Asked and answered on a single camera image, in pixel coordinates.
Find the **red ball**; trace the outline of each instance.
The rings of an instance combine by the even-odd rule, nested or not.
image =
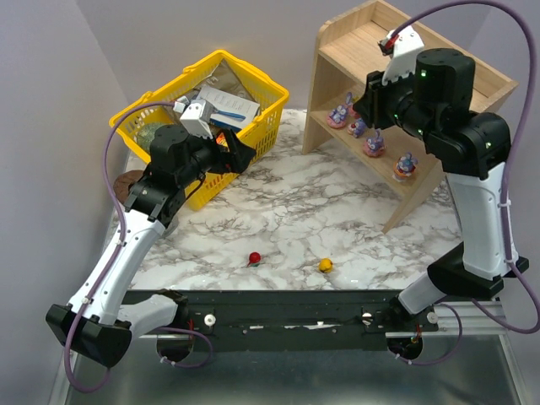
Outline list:
[[[250,264],[259,263],[261,261],[261,255],[256,251],[250,254]]]

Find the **gray floor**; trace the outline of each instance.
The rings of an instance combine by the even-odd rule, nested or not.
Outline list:
[[[444,353],[454,337],[427,337],[421,359]],[[87,383],[101,368],[83,359]],[[134,342],[95,394],[71,390],[68,404],[512,405],[516,389],[498,336],[467,336],[440,366],[412,367],[386,352],[217,354],[199,370],[160,364],[153,338]]]

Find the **yellow ball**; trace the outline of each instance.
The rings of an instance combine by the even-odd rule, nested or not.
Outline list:
[[[332,271],[332,260],[322,259],[319,263],[319,271],[322,273],[329,273]]]

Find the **cable tie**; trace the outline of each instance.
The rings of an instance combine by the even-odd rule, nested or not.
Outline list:
[[[508,208],[510,205],[512,205],[512,201],[510,199],[506,200],[506,202],[499,202],[499,208]]]

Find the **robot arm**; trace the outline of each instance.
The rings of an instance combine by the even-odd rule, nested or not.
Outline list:
[[[469,110],[475,70],[471,57],[454,49],[418,53],[418,35],[411,31],[407,27],[399,38],[389,34],[381,41],[383,53],[391,55],[394,79],[388,79],[388,69],[368,74],[354,109],[368,127],[397,125],[440,159],[462,222],[463,242],[393,300],[391,313],[397,320],[418,314],[447,294],[489,300],[502,290],[502,278],[510,271],[500,214],[510,129],[494,113]],[[411,55],[416,58],[414,71]],[[528,268],[513,243],[512,261],[521,272]]]
[[[183,105],[184,126],[159,128],[150,145],[151,162],[143,177],[130,189],[125,204],[126,237],[120,227],[93,272],[67,305],[53,305],[46,321],[61,344],[84,307],[74,334],[72,349],[105,367],[120,361],[130,342],[157,327],[182,323],[186,301],[171,291],[159,291],[148,300],[121,307],[135,272],[155,241],[170,225],[186,201],[185,189],[194,181],[203,183],[207,172],[241,173],[256,154],[239,141],[232,130],[223,130],[227,146],[218,145],[206,121],[212,106],[204,100]],[[89,291],[103,272],[112,252],[121,250],[91,300]]]

